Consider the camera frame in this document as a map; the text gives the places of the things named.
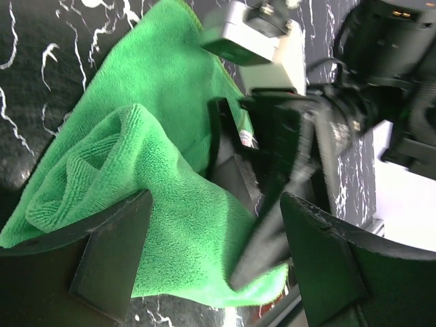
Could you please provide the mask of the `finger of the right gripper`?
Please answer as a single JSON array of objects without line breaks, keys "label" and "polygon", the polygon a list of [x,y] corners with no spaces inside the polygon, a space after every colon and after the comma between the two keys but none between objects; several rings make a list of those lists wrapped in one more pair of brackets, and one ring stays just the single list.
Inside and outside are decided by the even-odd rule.
[{"label": "finger of the right gripper", "polygon": [[206,177],[232,194],[251,214],[255,213],[255,174],[243,157],[243,145],[227,99],[207,103],[211,149]]},{"label": "finger of the right gripper", "polygon": [[228,285],[236,292],[271,278],[266,283],[268,286],[277,282],[279,288],[283,288],[289,275],[291,255],[280,199],[285,192],[306,196],[306,178],[289,181],[278,191],[265,194],[256,180],[234,177],[228,181],[228,192],[248,212],[249,228],[235,262],[230,265]]}]

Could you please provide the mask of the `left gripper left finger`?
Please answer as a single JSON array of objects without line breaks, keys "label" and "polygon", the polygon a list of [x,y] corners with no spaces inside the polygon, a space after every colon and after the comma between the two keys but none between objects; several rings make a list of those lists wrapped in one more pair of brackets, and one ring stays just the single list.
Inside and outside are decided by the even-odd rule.
[{"label": "left gripper left finger", "polygon": [[2,326],[118,326],[149,227],[138,192],[106,210],[1,250]]}]

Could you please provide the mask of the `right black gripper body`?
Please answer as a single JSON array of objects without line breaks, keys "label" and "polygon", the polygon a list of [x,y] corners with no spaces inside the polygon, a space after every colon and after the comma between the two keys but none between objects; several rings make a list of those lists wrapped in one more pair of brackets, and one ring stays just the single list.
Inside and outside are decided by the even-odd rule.
[{"label": "right black gripper body", "polygon": [[240,99],[258,140],[245,149],[260,183],[261,211],[307,179],[326,211],[337,209],[338,158],[377,122],[377,102],[353,86],[317,85],[306,96],[288,89],[254,89]]}]

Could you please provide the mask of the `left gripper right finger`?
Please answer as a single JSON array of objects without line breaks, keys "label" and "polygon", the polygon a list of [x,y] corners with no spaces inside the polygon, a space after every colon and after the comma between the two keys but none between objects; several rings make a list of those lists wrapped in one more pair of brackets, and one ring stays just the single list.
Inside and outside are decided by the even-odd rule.
[{"label": "left gripper right finger", "polygon": [[434,326],[435,253],[285,193],[281,212],[310,326]]}]

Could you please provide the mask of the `green towel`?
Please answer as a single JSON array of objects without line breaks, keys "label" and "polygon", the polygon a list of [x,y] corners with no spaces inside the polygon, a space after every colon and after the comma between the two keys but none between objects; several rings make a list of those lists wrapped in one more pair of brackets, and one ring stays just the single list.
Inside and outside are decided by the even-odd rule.
[{"label": "green towel", "polygon": [[170,294],[224,308],[275,300],[281,265],[235,292],[226,282],[252,227],[245,207],[204,178],[207,103],[228,99],[247,129],[241,92],[201,49],[184,1],[159,1],[106,57],[1,231],[1,246],[53,232],[147,189],[153,212],[131,295]]}]

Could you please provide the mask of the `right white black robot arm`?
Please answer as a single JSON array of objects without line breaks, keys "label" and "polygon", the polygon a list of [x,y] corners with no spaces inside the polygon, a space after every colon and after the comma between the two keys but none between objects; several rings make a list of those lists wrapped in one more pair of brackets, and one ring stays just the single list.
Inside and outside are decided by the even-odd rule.
[{"label": "right white black robot arm", "polygon": [[243,203],[236,156],[258,182],[255,229],[228,280],[240,290],[289,257],[279,209],[284,191],[311,181],[333,211],[337,159],[383,121],[393,128],[382,160],[435,178],[435,4],[361,1],[334,37],[333,54],[306,66],[296,1],[231,1],[212,11],[203,49],[237,64],[239,101],[258,146],[238,138],[228,100],[208,103],[213,130],[208,175]]}]

